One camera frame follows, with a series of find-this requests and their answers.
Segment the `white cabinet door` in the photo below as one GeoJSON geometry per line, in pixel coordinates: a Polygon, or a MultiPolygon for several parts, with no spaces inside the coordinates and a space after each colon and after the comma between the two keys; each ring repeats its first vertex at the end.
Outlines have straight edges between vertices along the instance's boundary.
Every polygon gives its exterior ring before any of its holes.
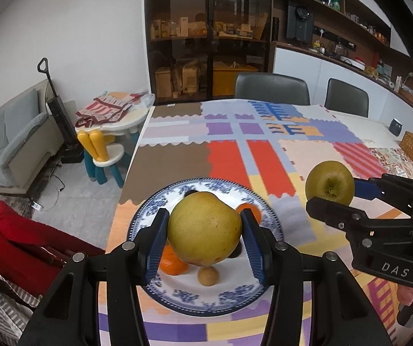
{"type": "Polygon", "coordinates": [[[397,95],[389,92],[379,121],[389,126],[393,119],[399,120],[402,124],[402,132],[398,140],[403,138],[406,131],[413,133],[413,108],[397,95]]]}
{"type": "Polygon", "coordinates": [[[320,68],[319,81],[315,91],[314,104],[325,105],[328,81],[330,79],[341,80],[355,87],[364,90],[368,94],[368,118],[379,121],[382,110],[388,98],[389,91],[376,84],[372,80],[361,76],[349,69],[338,66],[334,63],[323,61],[320,68]]]}
{"type": "Polygon", "coordinates": [[[276,48],[272,72],[304,80],[309,90],[311,104],[314,104],[313,100],[319,80],[321,64],[322,60],[316,57],[295,52],[294,50],[276,48]]]}

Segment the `gray sofa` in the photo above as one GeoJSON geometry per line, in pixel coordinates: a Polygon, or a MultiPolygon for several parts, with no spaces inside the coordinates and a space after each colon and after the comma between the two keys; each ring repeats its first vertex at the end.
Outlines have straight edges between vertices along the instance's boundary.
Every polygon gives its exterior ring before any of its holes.
{"type": "Polygon", "coordinates": [[[0,107],[0,193],[25,195],[64,140],[45,109],[52,97],[47,80],[0,107]]]}

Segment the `yellow pear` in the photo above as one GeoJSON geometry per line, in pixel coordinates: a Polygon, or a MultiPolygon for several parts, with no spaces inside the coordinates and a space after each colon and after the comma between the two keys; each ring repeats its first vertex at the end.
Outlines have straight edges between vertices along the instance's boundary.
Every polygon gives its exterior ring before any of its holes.
{"type": "Polygon", "coordinates": [[[208,267],[227,258],[242,234],[242,220],[211,192],[182,199],[171,212],[168,240],[184,262],[208,267]]]}

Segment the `plate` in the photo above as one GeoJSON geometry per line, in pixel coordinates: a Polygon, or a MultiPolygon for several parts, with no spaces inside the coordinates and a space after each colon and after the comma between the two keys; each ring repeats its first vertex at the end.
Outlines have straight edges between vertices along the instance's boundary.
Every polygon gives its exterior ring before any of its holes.
{"type": "MultiPolygon", "coordinates": [[[[282,228],[274,211],[250,189],[238,183],[216,178],[193,178],[165,187],[147,199],[131,221],[128,240],[134,240],[138,231],[152,224],[159,208],[169,212],[183,199],[184,193],[195,189],[209,191],[232,208],[242,203],[256,205],[262,214],[261,226],[272,231],[277,240],[283,240],[282,228]]],[[[237,311],[258,299],[266,290],[253,277],[245,251],[235,259],[225,259],[214,265],[220,281],[206,287],[197,281],[198,267],[189,265],[186,273],[170,276],[160,269],[151,283],[143,287],[145,292],[176,312],[199,317],[226,315],[237,311]]]]}

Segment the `tablecloth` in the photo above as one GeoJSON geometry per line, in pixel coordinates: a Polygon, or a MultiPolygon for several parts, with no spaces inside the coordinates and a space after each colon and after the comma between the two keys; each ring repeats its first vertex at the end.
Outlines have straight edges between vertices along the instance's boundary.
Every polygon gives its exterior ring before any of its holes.
{"type": "MultiPolygon", "coordinates": [[[[158,106],[151,110],[132,159],[107,251],[121,244],[138,207],[161,188],[183,179],[215,177],[235,181],[263,197],[276,212],[285,240],[300,252],[335,251],[352,270],[344,233],[311,219],[304,184],[319,162],[337,160],[358,178],[386,172],[348,127],[322,106],[278,105],[247,100],[158,106]]],[[[354,199],[352,206],[371,218],[404,217],[379,200],[354,199]]],[[[391,339],[396,341],[396,284],[352,270],[391,339]]],[[[272,289],[235,313],[189,317],[173,312],[138,290],[151,345],[200,342],[208,345],[259,345],[272,289]]],[[[105,284],[99,294],[102,345],[109,345],[105,284]]],[[[310,283],[304,285],[300,345],[308,345],[310,283]]]]}

